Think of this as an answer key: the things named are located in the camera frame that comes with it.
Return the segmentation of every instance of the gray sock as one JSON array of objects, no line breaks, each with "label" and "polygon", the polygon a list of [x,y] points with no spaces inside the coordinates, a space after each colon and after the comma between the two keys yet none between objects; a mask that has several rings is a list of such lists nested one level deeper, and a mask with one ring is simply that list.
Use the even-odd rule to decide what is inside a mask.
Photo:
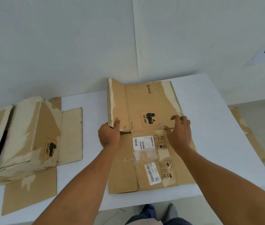
[{"label": "gray sock", "polygon": [[164,217],[162,218],[163,221],[169,221],[170,219],[176,218],[178,217],[178,212],[176,207],[171,203],[169,204],[167,211],[164,215]]}]

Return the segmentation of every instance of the floor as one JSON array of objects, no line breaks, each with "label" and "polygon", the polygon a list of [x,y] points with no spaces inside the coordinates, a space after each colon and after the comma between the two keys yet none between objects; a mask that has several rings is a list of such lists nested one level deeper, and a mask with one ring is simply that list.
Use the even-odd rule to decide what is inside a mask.
[{"label": "floor", "polygon": [[[233,105],[239,108],[241,116],[265,149],[265,100]],[[170,202],[154,203],[158,219],[161,219]],[[172,201],[180,217],[194,225],[220,225],[221,221],[203,196]],[[94,225],[124,225],[127,220],[141,211],[140,206],[105,210],[98,213]]]}]

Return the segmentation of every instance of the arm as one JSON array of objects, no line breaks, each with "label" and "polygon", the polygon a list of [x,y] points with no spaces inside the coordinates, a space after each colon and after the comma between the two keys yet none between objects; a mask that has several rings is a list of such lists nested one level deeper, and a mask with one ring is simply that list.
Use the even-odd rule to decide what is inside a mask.
[{"label": "arm", "polygon": [[33,225],[93,225],[118,148],[119,123],[117,120],[113,129],[107,124],[100,127],[98,135],[103,150],[65,186]]},{"label": "arm", "polygon": [[177,115],[171,119],[175,128],[165,126],[168,140],[221,222],[265,225],[265,191],[192,150],[190,120]]}]

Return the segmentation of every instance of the blue pants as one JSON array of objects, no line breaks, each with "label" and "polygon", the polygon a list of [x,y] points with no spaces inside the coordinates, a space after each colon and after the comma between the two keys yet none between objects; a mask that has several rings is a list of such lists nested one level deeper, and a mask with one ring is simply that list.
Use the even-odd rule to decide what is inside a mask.
[{"label": "blue pants", "polygon": [[[136,220],[141,220],[141,219],[150,219],[154,218],[157,220],[157,213],[154,210],[153,205],[151,204],[146,204],[142,210],[142,212],[139,215],[134,215],[132,216],[125,225],[134,222]],[[164,225],[192,225],[188,221],[184,220],[183,218],[173,218],[168,221],[162,221]]]}]

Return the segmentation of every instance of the tabletop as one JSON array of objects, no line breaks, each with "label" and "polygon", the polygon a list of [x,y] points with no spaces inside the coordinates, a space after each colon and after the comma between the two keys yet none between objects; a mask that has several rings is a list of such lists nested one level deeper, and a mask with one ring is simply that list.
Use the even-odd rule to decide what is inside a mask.
[{"label": "tabletop", "polygon": [[[191,120],[197,152],[265,187],[265,167],[206,74],[169,79],[184,115]],[[58,193],[102,150],[97,130],[107,122],[107,91],[62,98],[62,110],[83,108],[83,159],[57,167]],[[53,198],[1,216],[4,186],[0,186],[0,225],[34,221]],[[106,186],[100,210],[174,200],[202,194],[196,184],[158,190],[109,194]]]}]

